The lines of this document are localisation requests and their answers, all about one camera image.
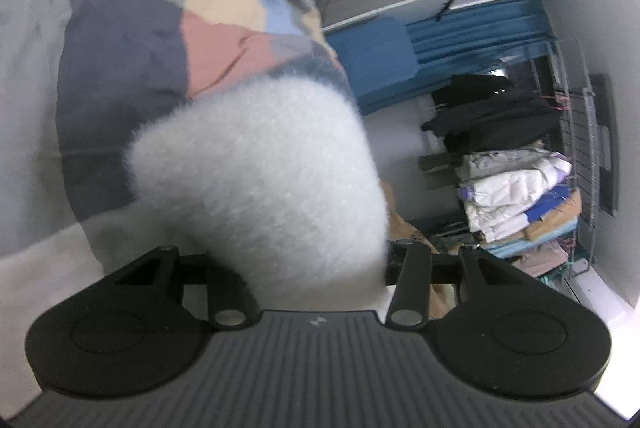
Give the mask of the folded clothes stack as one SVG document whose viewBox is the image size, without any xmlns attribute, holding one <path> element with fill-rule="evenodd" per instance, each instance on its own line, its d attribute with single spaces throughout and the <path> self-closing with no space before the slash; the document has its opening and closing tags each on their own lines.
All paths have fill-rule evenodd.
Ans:
<svg viewBox="0 0 640 428">
<path fill-rule="evenodd" d="M 483 248 L 531 276 L 570 261 L 582 196 L 568 157 L 531 145 L 426 156 L 420 169 L 430 188 L 457 192 L 460 216 L 440 233 L 452 254 L 464 245 Z"/>
</svg>

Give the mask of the hanging dark clothes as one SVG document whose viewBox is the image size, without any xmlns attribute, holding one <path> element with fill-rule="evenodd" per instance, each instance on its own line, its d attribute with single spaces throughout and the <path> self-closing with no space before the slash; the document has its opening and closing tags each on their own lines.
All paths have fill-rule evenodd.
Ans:
<svg viewBox="0 0 640 428">
<path fill-rule="evenodd" d="M 515 150 L 559 125 L 555 99 L 518 88 L 501 76 L 457 75 L 432 93 L 436 115 L 421 125 L 451 154 Z"/>
</svg>

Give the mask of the patchwork colour quilt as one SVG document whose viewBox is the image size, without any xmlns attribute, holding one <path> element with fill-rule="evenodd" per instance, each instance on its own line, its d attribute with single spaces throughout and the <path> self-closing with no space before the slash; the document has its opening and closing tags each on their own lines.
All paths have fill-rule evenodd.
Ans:
<svg viewBox="0 0 640 428">
<path fill-rule="evenodd" d="M 314 0 L 1 0 L 2 255 L 65 232 L 110 262 L 137 128 L 305 56 L 332 56 Z"/>
</svg>

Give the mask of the brown lettered hoodie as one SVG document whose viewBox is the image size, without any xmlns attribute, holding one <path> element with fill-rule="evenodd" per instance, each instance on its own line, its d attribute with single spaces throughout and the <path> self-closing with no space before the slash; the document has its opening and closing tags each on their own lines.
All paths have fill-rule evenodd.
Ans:
<svg viewBox="0 0 640 428">
<path fill-rule="evenodd" d="M 395 287 L 385 322 L 400 330 L 418 330 L 428 321 L 444 318 L 456 306 L 459 261 L 434 250 L 426 237 L 398 214 L 390 185 L 382 182 L 381 188 L 390 241 L 385 278 L 388 286 Z"/>
</svg>

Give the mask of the blue padded chair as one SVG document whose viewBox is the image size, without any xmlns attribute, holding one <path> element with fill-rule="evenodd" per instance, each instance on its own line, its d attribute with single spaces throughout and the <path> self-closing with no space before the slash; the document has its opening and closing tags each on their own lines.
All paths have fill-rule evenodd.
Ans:
<svg viewBox="0 0 640 428">
<path fill-rule="evenodd" d="M 409 80 L 419 70 L 407 27 L 394 18 L 334 30 L 326 41 L 344 67 L 357 100 Z"/>
</svg>

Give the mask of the white fuzzy sweater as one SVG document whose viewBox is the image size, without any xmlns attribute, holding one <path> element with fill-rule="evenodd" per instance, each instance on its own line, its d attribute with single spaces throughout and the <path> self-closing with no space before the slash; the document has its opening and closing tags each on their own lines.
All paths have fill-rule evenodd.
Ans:
<svg viewBox="0 0 640 428">
<path fill-rule="evenodd" d="M 326 77 L 259 76 L 142 127 L 134 201 L 1 265 L 1 322 L 20 330 L 144 252 L 188 240 L 265 309 L 384 313 L 387 208 L 352 99 Z"/>
</svg>

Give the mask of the blue curtain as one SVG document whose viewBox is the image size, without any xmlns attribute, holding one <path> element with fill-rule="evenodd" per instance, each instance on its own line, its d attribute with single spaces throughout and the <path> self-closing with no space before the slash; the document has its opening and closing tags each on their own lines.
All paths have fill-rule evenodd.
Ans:
<svg viewBox="0 0 640 428">
<path fill-rule="evenodd" d="M 508 0 L 451 11 L 406 25 L 419 62 L 409 80 L 357 100 L 362 114 L 424 96 L 456 75 L 482 74 L 522 58 L 540 58 L 554 40 L 542 0 Z"/>
</svg>

